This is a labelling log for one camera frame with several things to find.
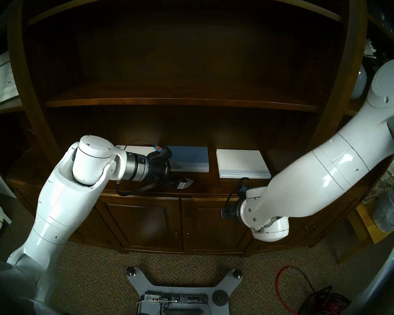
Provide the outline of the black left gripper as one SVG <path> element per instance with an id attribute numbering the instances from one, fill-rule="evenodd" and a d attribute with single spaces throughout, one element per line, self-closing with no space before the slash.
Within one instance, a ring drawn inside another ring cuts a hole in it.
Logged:
<path id="1" fill-rule="evenodd" d="M 148 158 L 147 182 L 163 184 L 170 189 L 186 189 L 194 183 L 193 180 L 179 176 L 171 176 L 171 169 L 181 170 L 183 168 L 184 166 L 182 163 L 168 161 L 166 159 Z"/>

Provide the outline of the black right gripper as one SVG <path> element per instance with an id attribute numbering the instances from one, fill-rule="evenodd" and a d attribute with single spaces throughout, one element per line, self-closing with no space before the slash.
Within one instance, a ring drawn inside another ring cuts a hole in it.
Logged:
<path id="1" fill-rule="evenodd" d="M 241 220 L 241 203 L 225 203 L 220 210 L 222 220 Z"/>

